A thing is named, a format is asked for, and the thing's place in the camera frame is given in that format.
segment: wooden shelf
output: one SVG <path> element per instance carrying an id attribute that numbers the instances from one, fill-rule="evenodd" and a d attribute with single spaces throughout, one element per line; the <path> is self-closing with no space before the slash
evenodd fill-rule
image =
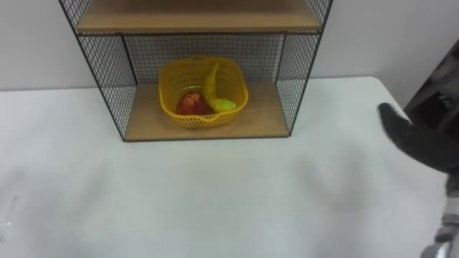
<path id="1" fill-rule="evenodd" d="M 125 139 L 136 141 L 287 137 L 288 129 L 274 84 L 254 83 L 248 90 L 247 106 L 230 124 L 214 128 L 185 129 L 179 127 L 161 109 L 157 86 L 140 84 L 136 90 Z"/>
<path id="2" fill-rule="evenodd" d="M 284 32 L 320 30 L 303 0 L 94 0 L 79 32 Z"/>

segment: table surface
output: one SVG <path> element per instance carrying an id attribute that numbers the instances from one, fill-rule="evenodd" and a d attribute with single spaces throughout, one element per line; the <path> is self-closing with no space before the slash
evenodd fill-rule
<path id="1" fill-rule="evenodd" d="M 123 143 L 97 89 L 2 92 L 0 257 L 418 257 L 445 177 L 381 102 L 372 77 L 311 80 L 290 138 Z"/>

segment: apple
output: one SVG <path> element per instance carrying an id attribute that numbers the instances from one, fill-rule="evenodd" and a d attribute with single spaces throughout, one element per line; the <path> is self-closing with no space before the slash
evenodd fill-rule
<path id="1" fill-rule="evenodd" d="M 198 92 L 187 92 L 176 106 L 177 115 L 211 115 L 213 109 Z"/>

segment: yellow basket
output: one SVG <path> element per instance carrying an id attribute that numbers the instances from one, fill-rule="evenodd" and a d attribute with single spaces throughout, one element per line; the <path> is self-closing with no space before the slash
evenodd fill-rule
<path id="1" fill-rule="evenodd" d="M 201 92 L 205 77 L 220 63 L 217 97 L 231 100 L 236 108 L 214 115 L 177 115 L 175 109 L 187 92 Z M 159 100 L 164 112 L 184 128 L 206 128 L 233 121 L 249 100 L 247 85 L 239 66 L 222 57 L 191 57 L 167 63 L 159 74 Z"/>

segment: yellow banana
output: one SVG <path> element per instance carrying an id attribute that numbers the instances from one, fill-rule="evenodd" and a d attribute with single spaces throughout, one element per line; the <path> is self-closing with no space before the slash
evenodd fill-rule
<path id="1" fill-rule="evenodd" d="M 206 76 L 204 85 L 202 86 L 202 94 L 206 99 L 206 102 L 217 112 L 230 111 L 236 108 L 236 104 L 229 100 L 217 99 L 217 71 L 220 63 L 216 63 L 212 68 L 212 71 Z"/>

